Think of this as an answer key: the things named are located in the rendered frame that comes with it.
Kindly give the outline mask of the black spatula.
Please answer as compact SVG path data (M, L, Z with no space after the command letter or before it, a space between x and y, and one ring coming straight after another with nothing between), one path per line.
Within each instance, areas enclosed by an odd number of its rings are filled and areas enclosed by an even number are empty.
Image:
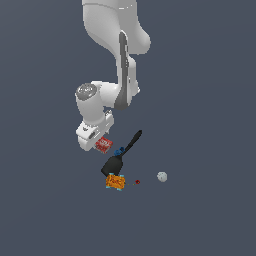
M101 169L101 172L108 176L110 173L114 173L115 175L118 175L122 169L123 166L123 156L133 147L133 145L138 141L140 136L142 135L142 131L139 130L132 138L132 140L129 142L129 144L124 147L125 151L119 156L111 156L107 162L104 164L104 166Z

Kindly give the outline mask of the orange box with cyan corners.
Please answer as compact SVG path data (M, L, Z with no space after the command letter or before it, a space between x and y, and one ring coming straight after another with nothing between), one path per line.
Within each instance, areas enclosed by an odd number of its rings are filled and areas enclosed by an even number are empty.
M125 184L126 182L123 175L115 175L114 173L110 173L106 178L107 188L115 188L118 191L122 191Z

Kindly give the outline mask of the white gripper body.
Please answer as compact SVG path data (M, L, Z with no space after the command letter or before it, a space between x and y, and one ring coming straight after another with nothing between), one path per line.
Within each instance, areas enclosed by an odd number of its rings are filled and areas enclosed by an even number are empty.
M95 148L96 142L109 133L111 126L114 124L112 111L106 111L104 117L105 119L98 125L88 125L81 122L77 128L78 143L83 150L89 151Z

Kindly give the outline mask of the red printed box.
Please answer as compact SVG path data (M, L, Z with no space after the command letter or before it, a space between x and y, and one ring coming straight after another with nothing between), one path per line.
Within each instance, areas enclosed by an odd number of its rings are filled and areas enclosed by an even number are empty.
M95 149L99 152L106 154L108 150L112 147L113 142L101 137L96 143L95 143Z

